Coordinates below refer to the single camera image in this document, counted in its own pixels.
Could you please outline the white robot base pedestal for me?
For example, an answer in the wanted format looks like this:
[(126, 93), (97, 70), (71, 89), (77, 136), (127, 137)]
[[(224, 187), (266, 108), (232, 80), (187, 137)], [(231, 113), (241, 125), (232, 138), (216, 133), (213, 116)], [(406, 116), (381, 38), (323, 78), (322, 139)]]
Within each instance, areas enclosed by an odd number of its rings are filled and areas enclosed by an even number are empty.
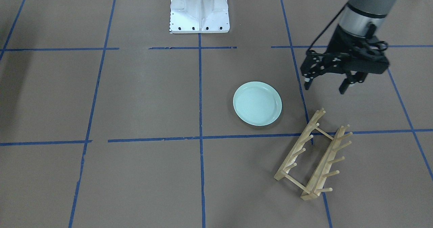
[(229, 31), (228, 0), (170, 0), (170, 33), (228, 33)]

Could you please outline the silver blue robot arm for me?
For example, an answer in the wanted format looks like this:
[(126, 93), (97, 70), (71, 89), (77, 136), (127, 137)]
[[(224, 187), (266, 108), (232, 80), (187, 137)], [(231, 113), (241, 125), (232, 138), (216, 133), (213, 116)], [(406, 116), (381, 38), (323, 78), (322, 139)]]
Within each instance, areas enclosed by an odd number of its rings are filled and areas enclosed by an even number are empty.
[(300, 71), (308, 90), (316, 77), (327, 73), (344, 74), (340, 94), (363, 83), (368, 74), (382, 74), (390, 65), (385, 55), (388, 43), (379, 40), (377, 30), (385, 21), (396, 0), (348, 0), (337, 15), (339, 22), (326, 51), (318, 53), (312, 46), (306, 51)]

